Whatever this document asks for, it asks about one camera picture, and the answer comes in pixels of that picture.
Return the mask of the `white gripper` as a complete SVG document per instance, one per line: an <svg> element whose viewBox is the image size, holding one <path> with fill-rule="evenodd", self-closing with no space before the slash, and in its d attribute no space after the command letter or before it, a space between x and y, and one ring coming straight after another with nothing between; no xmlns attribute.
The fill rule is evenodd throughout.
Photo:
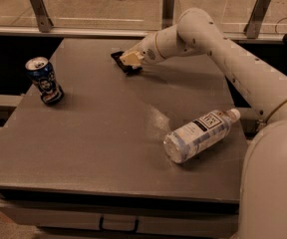
<svg viewBox="0 0 287 239"><path fill-rule="evenodd" d="M139 67L141 64L157 64L165 60L162 46L165 39L160 33L149 34L139 43L124 52L120 60L125 66Z"/></svg>

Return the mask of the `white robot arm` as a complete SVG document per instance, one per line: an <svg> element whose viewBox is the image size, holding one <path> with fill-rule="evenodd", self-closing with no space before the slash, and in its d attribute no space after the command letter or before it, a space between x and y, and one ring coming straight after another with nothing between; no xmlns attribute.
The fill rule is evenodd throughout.
<svg viewBox="0 0 287 239"><path fill-rule="evenodd" d="M198 8L143 38L121 61L139 67L191 54L208 55L265 124L244 157L238 239L287 239L287 76L224 37Z"/></svg>

